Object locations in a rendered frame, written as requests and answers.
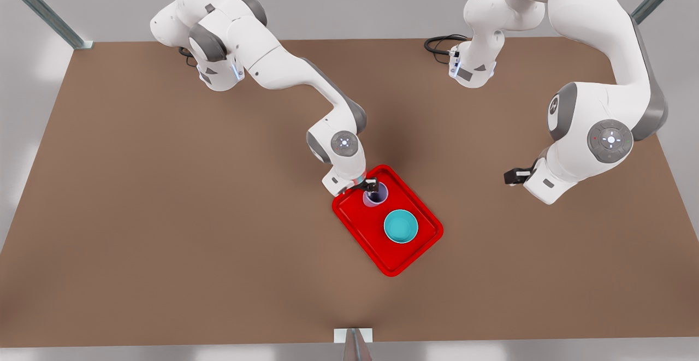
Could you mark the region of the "pale purple cup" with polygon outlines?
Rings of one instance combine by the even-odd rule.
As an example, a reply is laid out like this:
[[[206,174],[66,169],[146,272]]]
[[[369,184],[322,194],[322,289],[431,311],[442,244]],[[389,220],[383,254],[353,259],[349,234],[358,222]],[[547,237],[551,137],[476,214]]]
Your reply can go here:
[[[375,191],[365,191],[363,194],[364,205],[370,208],[374,208],[383,204],[388,197],[388,189],[382,182],[377,182],[377,190]]]

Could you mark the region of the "red rectangular tray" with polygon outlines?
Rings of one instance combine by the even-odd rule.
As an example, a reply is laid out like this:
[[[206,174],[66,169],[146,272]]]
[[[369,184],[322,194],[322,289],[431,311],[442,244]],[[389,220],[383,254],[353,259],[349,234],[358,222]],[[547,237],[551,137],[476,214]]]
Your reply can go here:
[[[378,201],[350,190],[332,209],[382,274],[395,277],[441,239],[443,226],[391,167],[374,167],[369,177],[380,183]]]

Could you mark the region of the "teal bowl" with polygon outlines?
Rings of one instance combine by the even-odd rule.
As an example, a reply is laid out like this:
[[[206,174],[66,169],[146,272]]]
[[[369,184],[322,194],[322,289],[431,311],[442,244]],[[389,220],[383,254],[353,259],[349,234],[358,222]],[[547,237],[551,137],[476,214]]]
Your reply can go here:
[[[391,241],[406,244],[417,236],[419,224],[412,212],[396,209],[385,217],[383,229]]]

